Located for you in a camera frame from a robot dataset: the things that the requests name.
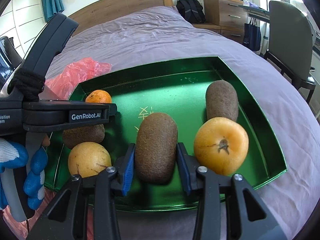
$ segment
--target teal curtain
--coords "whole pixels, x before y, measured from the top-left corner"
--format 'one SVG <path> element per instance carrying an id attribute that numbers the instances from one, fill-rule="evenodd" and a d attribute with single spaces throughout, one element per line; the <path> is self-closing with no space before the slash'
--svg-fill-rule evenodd
<path id="1" fill-rule="evenodd" d="M 42 0 L 44 20 L 46 22 L 58 12 L 63 12 L 64 7 L 61 0 Z"/>

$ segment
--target yellow fruit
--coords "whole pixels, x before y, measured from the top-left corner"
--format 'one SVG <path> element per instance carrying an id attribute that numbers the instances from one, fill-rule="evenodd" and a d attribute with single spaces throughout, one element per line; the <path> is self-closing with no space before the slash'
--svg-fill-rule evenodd
<path id="1" fill-rule="evenodd" d="M 76 145 L 68 158 L 70 174 L 80 174 L 82 178 L 97 175 L 108 166 L 111 166 L 108 151 L 94 142 L 84 142 Z"/>
<path id="2" fill-rule="evenodd" d="M 112 103 L 111 96 L 103 90 L 95 90 L 85 99 L 89 103 Z"/>
<path id="3" fill-rule="evenodd" d="M 193 147 L 201 165 L 217 174 L 230 175 L 247 156 L 249 138 L 238 123 L 225 117 L 215 117 L 200 127 Z"/>

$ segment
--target wooden headboard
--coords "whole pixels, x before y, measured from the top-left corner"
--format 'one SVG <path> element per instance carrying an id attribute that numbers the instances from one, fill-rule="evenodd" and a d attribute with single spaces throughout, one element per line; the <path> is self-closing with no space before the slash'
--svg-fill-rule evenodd
<path id="1" fill-rule="evenodd" d="M 173 6 L 172 0 L 99 0 L 69 17 L 79 23 L 76 35 L 90 27 L 154 6 Z"/>

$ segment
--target chair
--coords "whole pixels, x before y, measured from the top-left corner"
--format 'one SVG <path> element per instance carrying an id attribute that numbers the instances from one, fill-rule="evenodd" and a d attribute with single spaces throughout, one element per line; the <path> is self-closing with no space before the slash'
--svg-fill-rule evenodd
<path id="1" fill-rule="evenodd" d="M 309 104 L 316 88 L 310 74 L 312 58 L 312 32 L 308 19 L 290 3 L 270 1 L 269 49 L 264 59 L 270 59 L 286 73 L 298 90 L 309 89 Z"/>

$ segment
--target screw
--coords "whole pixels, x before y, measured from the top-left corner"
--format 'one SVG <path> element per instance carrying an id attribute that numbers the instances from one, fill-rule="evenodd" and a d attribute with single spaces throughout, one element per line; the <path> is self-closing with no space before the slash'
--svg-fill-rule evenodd
<path id="1" fill-rule="evenodd" d="M 198 171 L 201 173 L 206 173 L 208 171 L 208 168 L 205 166 L 199 166 Z"/>
<path id="2" fill-rule="evenodd" d="M 74 174 L 74 175 L 71 176 L 71 180 L 72 181 L 77 181 L 79 179 L 80 179 L 80 175 L 79 174 Z"/>
<path id="3" fill-rule="evenodd" d="M 109 167 L 107 167 L 107 172 L 113 173 L 113 172 L 115 172 L 115 171 L 116 171 L 116 168 L 115 168 L 114 166 L 109 166 Z"/>
<path id="4" fill-rule="evenodd" d="M 235 180 L 238 180 L 238 181 L 243 180 L 243 176 L 239 173 L 236 173 L 234 176 L 235 176 Z"/>

